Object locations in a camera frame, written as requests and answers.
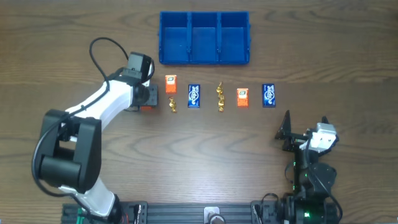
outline orange tic tac box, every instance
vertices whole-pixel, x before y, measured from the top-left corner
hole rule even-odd
[[[247,108],[249,107],[249,89],[248,88],[238,88],[236,90],[236,102],[238,107]]]
[[[166,94],[177,94],[176,75],[166,75]]]

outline blue plastic bin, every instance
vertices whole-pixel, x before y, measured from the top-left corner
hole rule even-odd
[[[250,61],[248,12],[161,12],[159,61],[165,65],[243,65]]]

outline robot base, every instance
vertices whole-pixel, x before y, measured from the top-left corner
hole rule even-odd
[[[254,205],[260,205],[261,201],[251,203],[150,203],[147,202],[122,202],[124,212],[127,213],[130,224],[191,224],[203,223],[203,214],[206,207],[220,208],[220,215],[226,223],[234,224],[259,224],[257,216],[253,212]],[[137,216],[137,206],[141,206],[141,212]],[[264,201],[263,224],[278,224],[276,219],[275,202]],[[62,208],[62,224],[90,224],[87,219],[78,216],[81,211],[76,204],[64,204]]]

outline tic tac label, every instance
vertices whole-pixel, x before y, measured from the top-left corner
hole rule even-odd
[[[188,107],[199,108],[200,107],[200,85],[189,84],[188,86]]]
[[[262,107],[275,107],[274,84],[262,84]]]
[[[247,108],[249,107],[249,89],[238,88],[236,90],[236,102],[238,107]]]
[[[176,75],[166,75],[166,94],[177,94]]]

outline wooden table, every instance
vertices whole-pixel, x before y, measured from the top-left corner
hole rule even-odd
[[[159,11],[250,12],[248,66],[163,66]],[[59,223],[69,199],[44,195],[30,160],[42,118],[96,91],[95,37],[117,40],[156,62],[159,107],[120,113],[103,133],[101,178],[122,200],[250,202],[291,192],[284,168],[293,154],[274,140],[290,110],[303,133],[327,115],[340,142],[321,158],[337,170],[332,192],[342,223],[396,222],[398,215],[398,3],[374,1],[21,1],[0,2],[0,219]],[[126,64],[109,42],[94,53],[106,73]],[[177,114],[164,75],[178,75]],[[224,82],[225,112],[216,86]],[[201,108],[187,108],[200,83]],[[276,108],[262,108],[261,84],[275,83]],[[236,107],[249,88],[250,108]]]

